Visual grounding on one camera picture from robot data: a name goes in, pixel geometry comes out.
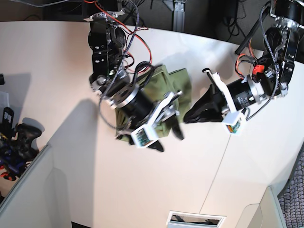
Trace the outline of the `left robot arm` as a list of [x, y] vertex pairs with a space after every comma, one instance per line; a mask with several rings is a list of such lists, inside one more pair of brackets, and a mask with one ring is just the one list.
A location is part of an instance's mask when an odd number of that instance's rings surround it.
[[184, 123], [220, 122], [229, 134], [240, 134], [255, 116], [251, 105], [264, 108], [272, 99], [288, 94], [303, 30], [303, 1], [268, 1], [235, 51], [238, 79], [225, 84], [219, 73], [203, 69], [211, 84], [185, 114]]

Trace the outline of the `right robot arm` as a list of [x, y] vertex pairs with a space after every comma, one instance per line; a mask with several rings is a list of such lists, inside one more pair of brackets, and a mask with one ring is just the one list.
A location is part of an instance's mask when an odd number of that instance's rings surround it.
[[109, 127], [116, 138], [139, 149], [159, 152], [164, 147], [159, 139], [173, 133], [183, 140], [180, 128], [179, 98], [183, 90], [176, 88], [164, 66], [151, 60], [127, 64], [133, 41], [138, 38], [140, 16], [129, 30], [119, 19], [122, 0], [85, 0], [83, 19], [90, 24], [88, 44], [92, 50], [91, 89], [98, 93], [99, 103], [108, 103], [115, 111]]

